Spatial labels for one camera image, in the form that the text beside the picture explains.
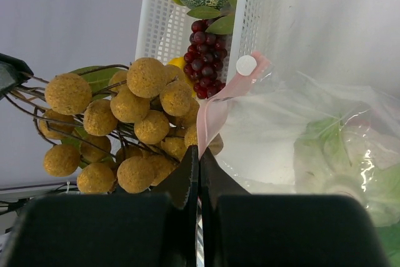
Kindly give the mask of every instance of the basket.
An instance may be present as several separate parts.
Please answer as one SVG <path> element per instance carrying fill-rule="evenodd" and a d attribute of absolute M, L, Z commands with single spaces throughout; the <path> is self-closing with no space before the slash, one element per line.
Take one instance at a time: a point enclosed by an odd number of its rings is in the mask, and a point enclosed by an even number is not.
<path fill-rule="evenodd" d="M 229 81 L 236 73 L 239 57 L 257 49 L 262 51 L 258 36 L 263 15 L 263 0 L 237 0 L 235 24 L 228 56 L 220 74 L 222 81 Z M 188 8 L 172 0 L 143 0 L 137 35 L 136 59 L 156 58 L 167 64 L 172 58 L 183 56 L 190 45 L 191 24 L 195 21 L 186 13 Z"/>

